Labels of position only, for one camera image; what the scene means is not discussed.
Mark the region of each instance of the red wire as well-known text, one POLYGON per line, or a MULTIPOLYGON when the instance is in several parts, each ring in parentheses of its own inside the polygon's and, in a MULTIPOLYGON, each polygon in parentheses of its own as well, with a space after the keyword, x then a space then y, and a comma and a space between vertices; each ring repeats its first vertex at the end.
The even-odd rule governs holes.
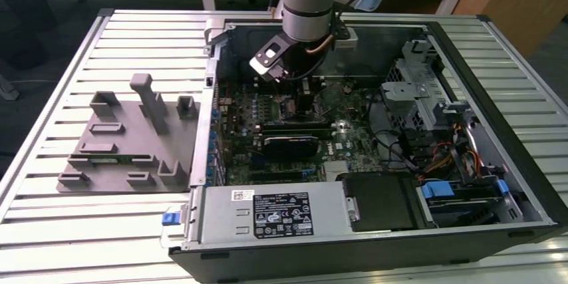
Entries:
POLYGON ((438 143, 438 144, 435 145, 435 148, 433 148, 433 158, 431 158, 431 160, 435 158, 435 155, 437 155, 437 148, 438 148, 439 146, 446 146, 447 144, 451 144, 451 142, 441 142, 441 143, 438 143))

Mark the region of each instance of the warning label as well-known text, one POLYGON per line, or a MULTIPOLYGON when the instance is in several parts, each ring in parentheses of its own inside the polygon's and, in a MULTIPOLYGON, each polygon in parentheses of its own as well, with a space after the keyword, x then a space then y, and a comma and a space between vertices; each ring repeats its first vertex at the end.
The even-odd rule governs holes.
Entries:
POLYGON ((307 193, 253 196, 253 219, 257 239, 313 235, 307 193))

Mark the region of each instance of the metal grating table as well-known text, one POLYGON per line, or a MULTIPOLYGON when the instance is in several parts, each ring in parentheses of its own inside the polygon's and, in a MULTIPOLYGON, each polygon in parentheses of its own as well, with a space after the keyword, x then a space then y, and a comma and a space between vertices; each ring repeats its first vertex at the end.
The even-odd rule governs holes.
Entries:
MULTIPOLYGON (((91 114, 97 90, 138 99, 147 72, 163 100, 199 98, 209 18, 266 13, 117 10, 97 17, 37 123, 0 182, 2 283, 194 283, 159 246, 161 213, 186 194, 58 194, 57 174, 91 114)), ((568 201, 568 110, 491 26, 475 17, 350 14, 345 20, 438 21, 561 197, 568 201)), ((446 72, 447 83, 459 91, 446 72)), ((179 226, 173 236, 181 236, 179 226)), ((568 239, 513 247, 479 262, 265 283, 565 283, 568 239)))

